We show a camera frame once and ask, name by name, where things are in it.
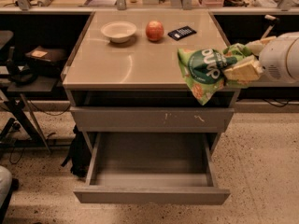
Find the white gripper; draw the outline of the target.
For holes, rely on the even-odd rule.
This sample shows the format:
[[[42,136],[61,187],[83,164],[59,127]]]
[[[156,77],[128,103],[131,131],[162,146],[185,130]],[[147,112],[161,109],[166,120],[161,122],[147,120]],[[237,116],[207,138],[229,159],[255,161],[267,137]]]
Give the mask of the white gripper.
[[[264,71],[271,81],[293,83],[295,79],[288,71],[287,57],[294,42],[294,33],[251,41],[246,47],[253,55],[224,69],[223,74],[229,80],[254,81],[258,80]]]

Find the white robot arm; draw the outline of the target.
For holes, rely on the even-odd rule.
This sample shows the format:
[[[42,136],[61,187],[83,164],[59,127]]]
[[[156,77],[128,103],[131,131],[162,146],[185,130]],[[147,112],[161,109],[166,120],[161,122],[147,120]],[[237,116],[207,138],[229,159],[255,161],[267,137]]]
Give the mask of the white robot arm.
[[[229,80],[255,81],[262,75],[269,80],[294,83],[299,80],[299,33],[269,36],[245,45],[251,55],[226,68]]]

